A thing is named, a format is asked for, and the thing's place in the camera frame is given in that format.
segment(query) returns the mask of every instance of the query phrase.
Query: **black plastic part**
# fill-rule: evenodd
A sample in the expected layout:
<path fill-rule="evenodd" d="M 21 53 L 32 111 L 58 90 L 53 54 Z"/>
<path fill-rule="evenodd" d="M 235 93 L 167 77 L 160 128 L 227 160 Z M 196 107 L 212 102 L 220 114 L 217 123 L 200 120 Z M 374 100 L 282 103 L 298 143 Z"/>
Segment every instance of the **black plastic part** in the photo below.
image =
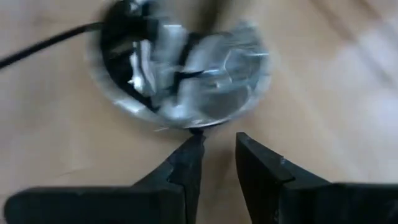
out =
<path fill-rule="evenodd" d="M 8 224 L 194 224 L 205 137 L 193 136 L 132 187 L 37 187 L 8 199 Z"/>
<path fill-rule="evenodd" d="M 329 183 L 245 133 L 236 165 L 255 224 L 398 223 L 398 185 Z"/>

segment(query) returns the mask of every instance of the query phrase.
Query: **shiny metal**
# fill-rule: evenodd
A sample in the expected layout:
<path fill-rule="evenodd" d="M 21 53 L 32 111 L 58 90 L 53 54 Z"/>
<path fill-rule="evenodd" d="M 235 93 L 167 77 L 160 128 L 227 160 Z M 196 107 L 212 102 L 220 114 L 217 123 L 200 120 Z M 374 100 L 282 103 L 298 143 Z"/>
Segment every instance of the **shiny metal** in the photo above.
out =
<path fill-rule="evenodd" d="M 171 23 L 162 7 L 152 17 L 160 21 L 159 38 L 155 47 L 146 40 L 131 42 L 135 48 L 141 47 L 130 56 L 134 75 L 129 83 L 151 97 L 152 104 L 159 107 L 156 113 L 119 89 L 103 67 L 97 46 L 91 49 L 95 65 L 92 77 L 116 106 L 135 117 L 173 128 L 224 123 L 255 107 L 269 86 L 270 76 L 268 53 L 254 26 L 241 22 L 229 32 L 202 39 L 190 52 L 186 66 L 180 67 L 177 60 L 188 31 Z M 199 71 L 204 72 L 182 80 L 176 95 L 170 92 L 175 72 Z"/>

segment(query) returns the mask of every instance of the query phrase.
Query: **black cable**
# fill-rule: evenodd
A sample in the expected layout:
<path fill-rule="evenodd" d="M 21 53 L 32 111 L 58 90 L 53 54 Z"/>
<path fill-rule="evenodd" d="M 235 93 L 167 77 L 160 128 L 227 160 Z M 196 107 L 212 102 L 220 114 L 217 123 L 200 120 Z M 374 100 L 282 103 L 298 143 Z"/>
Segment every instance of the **black cable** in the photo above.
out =
<path fill-rule="evenodd" d="M 204 38 L 203 34 L 197 34 L 197 33 L 190 33 L 188 35 L 188 39 L 185 42 L 185 45 L 182 48 L 182 51 L 180 53 L 180 57 L 178 59 L 178 65 L 180 67 L 184 67 L 185 64 L 187 63 L 189 54 L 191 53 L 192 49 L 199 44 L 199 42 Z M 180 88 L 180 83 L 182 80 L 186 78 L 193 78 L 196 77 L 200 74 L 202 74 L 203 71 L 200 72 L 193 72 L 193 73 L 182 73 L 180 71 L 176 71 L 174 73 L 174 82 L 171 87 L 171 92 L 174 95 L 177 95 L 178 89 Z"/>
<path fill-rule="evenodd" d="M 71 37 L 74 37 L 76 35 L 82 34 L 84 32 L 90 32 L 94 30 L 98 30 L 101 27 L 100 22 L 95 22 L 92 24 L 87 24 L 83 25 L 80 27 L 73 28 L 71 30 L 65 31 L 61 34 L 58 34 L 54 37 L 51 37 L 47 40 L 43 40 L 37 44 L 34 44 L 24 50 L 21 50 L 20 52 L 14 53 L 4 59 L 0 60 L 0 70 L 3 69 L 6 66 L 9 66 L 19 60 L 22 60 L 38 51 L 41 51 L 47 47 L 50 47 L 51 45 L 57 44 L 59 42 L 62 42 L 66 39 L 69 39 Z"/>

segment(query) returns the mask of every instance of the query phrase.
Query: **aluminum foil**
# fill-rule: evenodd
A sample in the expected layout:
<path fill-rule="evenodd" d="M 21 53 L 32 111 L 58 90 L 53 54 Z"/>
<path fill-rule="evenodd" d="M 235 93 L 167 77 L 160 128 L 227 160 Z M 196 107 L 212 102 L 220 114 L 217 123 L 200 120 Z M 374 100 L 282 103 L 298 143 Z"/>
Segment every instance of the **aluminum foil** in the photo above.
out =
<path fill-rule="evenodd" d="M 93 40 L 92 77 L 105 95 L 135 117 L 172 128 L 212 126 L 253 109 L 270 82 L 268 53 L 256 28 L 242 21 L 229 32 L 202 38 L 182 67 L 178 58 L 189 33 L 173 23 L 161 6 L 150 12 L 151 19 L 159 21 L 156 40 L 126 43 L 134 49 L 127 56 L 132 71 L 128 85 L 157 109 L 150 110 L 114 83 L 103 65 L 98 42 Z M 175 93 L 171 89 L 176 72 L 199 74 L 183 79 Z"/>

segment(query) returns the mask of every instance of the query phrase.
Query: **wood grain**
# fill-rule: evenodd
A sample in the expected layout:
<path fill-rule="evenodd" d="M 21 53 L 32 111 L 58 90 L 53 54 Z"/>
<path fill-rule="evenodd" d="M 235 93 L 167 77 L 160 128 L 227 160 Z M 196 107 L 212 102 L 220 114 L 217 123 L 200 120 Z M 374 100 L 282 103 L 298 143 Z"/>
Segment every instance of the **wood grain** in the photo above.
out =
<path fill-rule="evenodd" d="M 0 57 L 95 18 L 103 1 L 0 1 Z M 211 130 L 198 223 L 250 223 L 234 165 L 245 131 L 330 181 L 398 182 L 398 10 L 390 0 L 253 0 L 272 85 Z M 36 185 L 130 185 L 188 135 L 154 132 L 90 80 L 84 36 L 0 74 L 0 203 Z"/>

